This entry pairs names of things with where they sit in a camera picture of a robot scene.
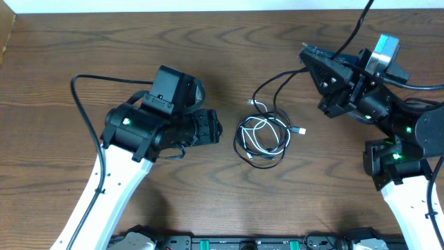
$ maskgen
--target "wooden table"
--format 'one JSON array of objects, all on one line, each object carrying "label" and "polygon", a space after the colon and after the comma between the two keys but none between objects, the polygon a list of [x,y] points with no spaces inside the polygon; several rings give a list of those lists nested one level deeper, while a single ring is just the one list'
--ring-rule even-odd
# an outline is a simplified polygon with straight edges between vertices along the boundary
[{"label": "wooden table", "polygon": [[[160,65],[203,81],[204,106],[217,110],[224,132],[219,144],[190,148],[183,160],[159,160],[116,233],[137,224],[195,235],[297,235],[360,226],[400,233],[362,167],[364,142],[384,136],[349,117],[324,116],[309,74],[295,77],[279,95],[279,107],[307,128],[281,165],[253,169],[232,149],[234,129],[254,112],[246,102],[259,84],[300,68],[302,42],[337,50],[360,12],[19,15],[0,71],[0,248],[50,247],[89,178],[96,152],[69,91],[71,76],[148,80]],[[345,52],[373,49],[380,33],[400,38],[398,63],[413,84],[443,83],[442,10],[371,10]],[[258,99],[270,104],[277,86]],[[100,133],[107,111],[145,87],[81,80],[78,93]],[[444,199],[441,178],[438,189]]]}]

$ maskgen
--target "black cable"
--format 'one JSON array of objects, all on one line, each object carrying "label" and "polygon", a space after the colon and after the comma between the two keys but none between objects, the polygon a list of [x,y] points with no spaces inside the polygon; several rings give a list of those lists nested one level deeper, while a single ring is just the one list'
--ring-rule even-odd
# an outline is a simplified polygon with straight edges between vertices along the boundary
[{"label": "black cable", "polygon": [[435,184],[436,177],[438,177],[439,169],[441,168],[441,165],[444,162],[444,156],[441,156],[438,160],[438,163],[436,164],[435,170],[433,171],[432,177],[430,178],[429,185],[427,186],[427,208],[429,210],[429,214],[426,215],[430,216],[430,220],[432,221],[433,229],[435,230],[436,237],[438,238],[439,244],[441,245],[441,248],[444,249],[444,240],[443,236],[441,235],[441,232],[439,231],[438,224],[436,223],[436,212],[433,211],[432,206],[432,191],[433,191],[433,185]]},{"label": "black cable", "polygon": [[426,104],[430,104],[430,105],[433,105],[433,106],[438,105],[440,103],[439,101],[426,100],[426,99],[421,99],[421,98],[418,98],[418,97],[409,97],[409,98],[404,100],[405,103],[409,103],[411,101],[426,103]]},{"label": "black cable", "polygon": [[281,78],[281,77],[283,77],[283,76],[286,76],[286,75],[290,75],[289,77],[288,77],[288,79],[283,83],[283,84],[281,84],[281,86],[278,88],[278,90],[276,91],[276,93],[275,93],[275,95],[274,95],[274,97],[273,97],[273,113],[274,114],[276,114],[277,113],[277,107],[276,107],[276,98],[278,97],[278,94],[279,94],[279,92],[280,92],[280,90],[296,75],[296,74],[298,74],[298,73],[304,73],[304,72],[308,72],[308,69],[306,68],[306,67],[303,67],[302,69],[299,69],[299,70],[292,70],[292,71],[288,71],[288,72],[282,72],[282,73],[280,73],[280,74],[278,74],[277,76],[274,76],[273,78],[271,78],[271,79],[269,79],[268,81],[266,81],[265,83],[262,83],[256,90],[255,90],[255,92],[253,93],[253,105],[255,106],[255,108],[256,108],[256,110],[259,112],[259,114],[260,115],[262,115],[263,117],[265,117],[266,119],[267,119],[267,121],[268,122],[270,122],[270,123],[272,123],[272,124],[275,124],[276,126],[278,126],[278,127],[280,127],[280,128],[283,128],[283,129],[289,129],[291,132],[297,132],[298,133],[298,129],[299,129],[299,127],[295,127],[295,126],[283,126],[283,125],[281,125],[281,124],[279,124],[279,123],[277,123],[276,121],[274,121],[274,120],[272,120],[272,119],[270,119],[270,118],[272,118],[273,116],[271,116],[271,115],[269,115],[269,114],[266,114],[266,113],[264,113],[264,112],[262,112],[260,109],[259,109],[259,107],[257,106],[257,104],[256,104],[256,95],[257,95],[257,93],[263,88],[263,87],[265,87],[266,85],[268,85],[269,83],[271,83],[271,82],[273,82],[274,80],[276,80],[276,79],[279,79],[279,78]]},{"label": "black cable", "polygon": [[[378,78],[373,76],[370,72],[367,72],[365,69],[362,69],[362,68],[360,68],[360,67],[358,67],[356,65],[350,64],[350,63],[343,63],[343,65],[346,66],[346,67],[351,68],[355,72],[363,74],[364,76],[368,77],[371,81],[379,82]],[[388,84],[394,85],[396,87],[399,87],[400,85],[406,86],[405,84],[401,84],[401,83],[392,84],[392,83],[394,83],[394,81],[388,80],[388,79],[385,79],[385,78],[383,78],[381,80],[383,80],[383,83],[388,83]],[[408,87],[406,87],[406,88],[410,89],[410,90],[416,90],[415,88],[419,88],[419,87],[431,88],[429,90],[439,90],[441,88],[441,85],[433,85],[433,86],[407,85],[407,86]],[[412,114],[415,114],[415,115],[421,115],[423,112],[433,111],[433,110],[437,110],[439,108],[444,107],[444,102],[438,103],[438,104],[433,105],[433,106],[423,107],[423,108],[412,107],[409,104],[407,104],[405,101],[401,100],[396,95],[393,95],[393,96],[394,96],[394,98],[393,98],[394,102],[396,102],[396,104],[398,104],[403,111],[408,112],[408,113],[412,113]]]},{"label": "black cable", "polygon": [[[274,113],[273,111],[270,111],[270,112],[266,112],[265,114],[266,114],[266,115],[271,115],[271,114],[273,114],[273,113]],[[279,115],[279,116],[282,116],[283,118],[285,118],[287,124],[288,124],[289,126],[291,126],[290,119],[289,119],[284,113],[282,113],[282,112],[277,112],[275,115]],[[244,157],[243,157],[243,156],[237,151],[236,143],[237,143],[237,144],[238,144],[238,145],[239,145],[239,146],[240,146],[245,152],[249,153],[249,154],[252,155],[252,156],[259,156],[259,157],[261,157],[261,158],[265,158],[265,159],[268,159],[268,160],[272,160],[272,159],[274,159],[273,156],[270,156],[270,155],[268,155],[268,154],[266,154],[266,153],[258,152],[258,151],[254,151],[254,150],[252,150],[247,144],[244,146],[243,141],[241,141],[241,139],[242,139],[242,133],[243,133],[243,132],[242,132],[242,127],[243,127],[243,126],[246,126],[246,125],[247,125],[248,123],[250,123],[251,120],[252,120],[252,119],[249,119],[249,117],[264,117],[264,116],[261,115],[261,114],[250,115],[250,116],[248,116],[247,118],[243,119],[243,120],[239,123],[239,125],[237,125],[236,132],[235,132],[234,139],[233,139],[233,149],[234,149],[234,152],[236,152],[236,154],[240,157],[240,159],[244,160],[246,163],[248,163],[250,166],[252,166],[252,167],[254,167],[254,168],[257,168],[257,169],[270,169],[270,168],[276,167],[276,166],[279,165],[279,164],[282,162],[282,160],[284,159],[284,156],[285,156],[285,150],[287,150],[287,147],[288,147],[288,146],[285,145],[285,142],[288,140],[288,138],[289,138],[289,136],[290,136],[288,130],[285,130],[285,134],[283,134],[283,133],[282,133],[282,128],[279,128],[279,130],[280,130],[280,137],[279,137],[279,140],[278,140],[276,146],[275,146],[274,148],[272,148],[272,149],[267,149],[268,151],[275,151],[276,149],[279,149],[280,147],[283,146],[283,148],[282,148],[282,154],[281,154],[281,157],[280,157],[280,159],[278,160],[278,162],[275,163],[275,164],[273,164],[273,165],[271,165],[271,166],[268,166],[268,167],[261,167],[261,166],[255,165],[251,160],[249,160],[249,159],[247,159],[247,158],[244,158]]]},{"label": "black cable", "polygon": [[417,85],[408,85],[404,83],[398,83],[397,81],[393,81],[387,78],[382,78],[382,82],[386,84],[393,85],[398,88],[404,88],[408,90],[444,90],[444,84],[440,85],[428,85],[428,86],[417,86]]},{"label": "black cable", "polygon": [[96,203],[96,200],[99,197],[99,195],[102,193],[103,184],[105,183],[105,174],[106,174],[105,160],[103,158],[103,153],[101,151],[101,145],[100,145],[99,139],[97,138],[96,131],[94,130],[94,127],[92,126],[91,121],[89,120],[89,118],[85,112],[85,109],[83,108],[82,104],[80,103],[80,100],[79,100],[77,93],[76,93],[77,78],[93,78],[93,79],[106,80],[106,81],[116,81],[116,82],[120,82],[120,83],[153,84],[153,82],[151,82],[151,81],[134,81],[134,80],[126,80],[126,79],[120,79],[120,78],[112,78],[112,77],[107,77],[107,76],[96,76],[96,75],[91,75],[91,74],[77,74],[72,77],[72,79],[71,79],[71,94],[72,94],[72,97],[74,98],[74,101],[76,102],[78,111],[80,112],[83,120],[86,123],[86,127],[88,127],[89,133],[91,134],[91,137],[92,137],[92,142],[94,143],[94,146],[96,147],[97,155],[99,157],[99,162],[100,162],[100,181],[99,181],[99,184],[97,185],[97,188],[94,191],[94,196],[92,197],[92,200],[89,203],[89,205],[85,211],[85,214],[82,216],[82,219],[78,223],[77,228],[74,231],[74,233],[68,243],[67,249],[72,248],[74,242],[76,241],[78,233],[82,229],[83,224],[85,223],[89,213],[91,212],[92,207]]},{"label": "black cable", "polygon": [[364,22],[364,18],[367,15],[368,10],[370,10],[370,7],[372,6],[374,0],[370,0],[368,1],[366,7],[364,8],[364,10],[361,13],[361,17],[358,20],[358,23],[356,24],[356,27],[354,29],[354,31],[352,32],[352,34],[350,35],[350,37],[347,39],[347,41],[345,41],[345,43],[341,46],[341,48],[338,49],[338,51],[336,51],[336,53],[330,58],[330,59],[335,59],[337,56],[339,56],[339,54],[350,44],[350,42],[353,40],[353,38],[355,37],[355,35],[358,33],[359,28],[361,28],[361,25]]}]

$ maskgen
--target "green led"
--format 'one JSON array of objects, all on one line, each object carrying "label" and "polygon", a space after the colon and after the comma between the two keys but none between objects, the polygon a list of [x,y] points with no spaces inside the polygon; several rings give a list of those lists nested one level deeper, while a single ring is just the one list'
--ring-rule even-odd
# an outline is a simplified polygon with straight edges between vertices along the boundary
[{"label": "green led", "polygon": [[397,160],[397,159],[401,159],[401,158],[402,158],[402,156],[400,156],[400,154],[398,154],[398,153],[393,154],[393,159]]},{"label": "green led", "polygon": [[128,118],[125,118],[125,119],[123,119],[122,124],[123,124],[123,125],[131,125],[131,120],[128,119]]}]

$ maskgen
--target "white cable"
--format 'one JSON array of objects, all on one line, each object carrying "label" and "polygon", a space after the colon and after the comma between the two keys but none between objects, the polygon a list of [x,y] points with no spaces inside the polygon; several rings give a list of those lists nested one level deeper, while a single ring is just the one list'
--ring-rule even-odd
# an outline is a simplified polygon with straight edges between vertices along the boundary
[{"label": "white cable", "polygon": [[[253,104],[253,100],[251,100],[251,99],[248,100],[248,103],[249,103],[249,104]],[[268,108],[266,107],[265,104],[263,104],[263,103],[261,103],[261,102],[258,102],[258,101],[256,101],[255,103],[256,103],[256,104],[259,104],[259,105],[262,105],[262,106],[265,108],[265,112],[268,112]],[[274,149],[274,150],[272,150],[272,151],[267,151],[267,150],[265,150],[264,148],[262,148],[261,145],[259,144],[259,142],[257,141],[257,138],[256,138],[256,130],[259,130],[259,129],[261,129],[261,128],[264,128],[265,125],[269,125],[270,128],[271,128],[271,130],[273,131],[273,133],[274,133],[274,135],[275,135],[275,138],[276,138],[277,143],[279,143],[279,137],[278,137],[278,135],[277,135],[277,133],[276,133],[276,131],[275,131],[275,128],[273,127],[273,125],[271,125],[271,123],[267,120],[267,118],[260,119],[260,118],[257,118],[257,117],[248,117],[248,118],[246,119],[246,122],[247,122],[248,120],[250,120],[250,119],[258,120],[258,122],[257,122],[256,125],[255,125],[254,127],[252,127],[252,128],[245,128],[245,127],[241,126],[241,128],[242,128],[242,140],[243,140],[243,142],[244,142],[244,148],[246,149],[246,140],[245,140],[245,135],[244,135],[244,133],[245,133],[245,134],[248,136],[248,138],[250,139],[251,144],[252,144],[252,145],[253,145],[258,151],[260,151],[260,152],[262,152],[262,153],[264,153],[264,154],[270,155],[270,156],[276,156],[276,155],[281,154],[281,153],[284,151],[284,149],[281,149],[281,150],[278,151],[278,152],[274,152],[274,151],[276,151],[277,149]],[[279,123],[281,123],[283,126],[285,126],[284,122],[282,122],[281,120],[279,120],[279,119],[277,119],[277,118],[270,117],[269,119],[275,119],[277,122],[279,122]],[[248,133],[248,131],[253,131],[253,137],[254,137],[254,139],[251,138],[251,135]],[[287,133],[288,133],[289,136],[288,136],[288,138],[287,138],[287,141],[286,141],[284,147],[287,147],[287,146],[289,145],[289,143],[290,143],[290,139],[291,139],[291,136],[290,136],[290,134],[291,134],[291,133],[290,133],[290,130],[287,129]],[[247,152],[247,156],[248,156],[250,159],[253,158],[248,152]]]}]

